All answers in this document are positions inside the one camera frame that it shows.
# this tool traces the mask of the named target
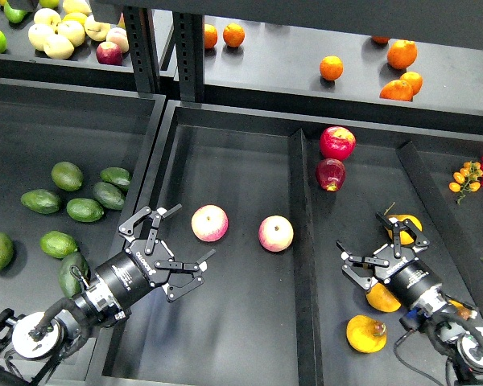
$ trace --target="yellow fruit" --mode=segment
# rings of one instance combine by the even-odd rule
[[[354,350],[369,354],[386,345],[386,326],[365,315],[356,315],[347,323],[347,340]]]
[[[67,14],[63,17],[63,21],[67,22],[68,20],[73,20],[75,22],[79,22],[82,26],[84,26],[84,23],[88,16],[83,14],[82,12],[72,12],[70,14]]]
[[[413,224],[415,224],[415,226],[420,230],[422,231],[422,224],[420,223],[419,219],[417,219],[415,216],[412,216],[412,215],[388,215],[387,216],[388,220],[390,220],[392,223],[396,222],[397,221],[404,221],[406,219],[409,219]],[[393,239],[393,235],[392,235],[392,231],[388,231],[388,236]],[[401,245],[408,245],[408,244],[411,244],[413,243],[413,239],[411,238],[411,236],[405,232],[405,231],[402,231],[400,233],[400,236],[401,236]]]
[[[373,308],[382,312],[395,312],[401,307],[401,303],[399,303],[395,296],[392,295],[392,293],[381,283],[372,287],[366,297],[367,302],[369,302]]]

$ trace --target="bruised orange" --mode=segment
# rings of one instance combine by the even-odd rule
[[[388,50],[388,64],[397,70],[411,66],[417,59],[417,45],[411,40],[398,40]]]
[[[414,71],[408,71],[401,75],[400,80],[405,80],[413,88],[413,95],[417,95],[422,87],[423,79],[422,76]]]
[[[204,48],[210,50],[215,47],[218,41],[218,32],[215,26],[211,24],[204,25]]]
[[[344,64],[338,56],[326,56],[320,62],[320,74],[326,80],[338,79],[344,71]]]
[[[224,28],[224,41],[229,47],[236,48],[240,47],[245,40],[245,31],[243,27],[236,24],[230,23],[226,28]]]
[[[385,38],[383,36],[372,36],[372,40],[379,44],[387,44],[390,38]]]
[[[392,80],[385,84],[379,94],[383,99],[394,99],[396,101],[411,101],[413,98],[413,88],[405,80]]]

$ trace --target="cable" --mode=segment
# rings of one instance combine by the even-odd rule
[[[410,336],[410,335],[413,335],[415,333],[414,330],[409,330],[406,334],[404,334],[402,337],[400,337],[399,339],[397,339],[397,342],[394,343],[394,354],[395,354],[395,357],[398,359],[399,362],[401,362],[404,366],[406,366],[407,368],[409,368],[410,370],[412,370],[413,372],[416,372],[417,374],[420,374],[421,376],[424,376],[426,378],[428,378],[431,382],[435,383],[435,384],[438,384],[439,386],[444,386],[443,384],[441,384],[438,380],[436,380],[435,378],[433,378],[432,376],[430,376],[429,374],[419,370],[418,368],[414,368],[413,366],[411,366],[409,363],[407,363],[403,358],[400,357],[399,353],[398,353],[398,347],[404,343],[404,341]]]
[[[448,384],[448,386],[451,386],[451,380],[449,379],[449,376],[451,375],[451,365],[452,360],[448,357],[448,360],[445,361],[445,383]]]

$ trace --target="pink apple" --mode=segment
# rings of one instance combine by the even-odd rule
[[[320,136],[320,152],[324,158],[343,161],[351,155],[354,146],[356,146],[356,138],[345,127],[328,127]]]
[[[100,64],[121,66],[123,63],[122,50],[113,42],[102,42],[97,47],[97,60]]]
[[[197,209],[192,217],[192,230],[202,241],[217,241],[229,226],[227,215],[221,207],[205,205]]]
[[[271,252],[281,252],[288,248],[293,240],[293,227],[282,216],[266,217],[259,226],[259,242]]]

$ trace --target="green mango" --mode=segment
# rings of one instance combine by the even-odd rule
[[[11,23],[18,24],[25,19],[25,16],[27,16],[29,12],[26,10],[14,10],[10,7],[9,2],[6,2],[3,6],[3,13],[6,14],[7,20]]]

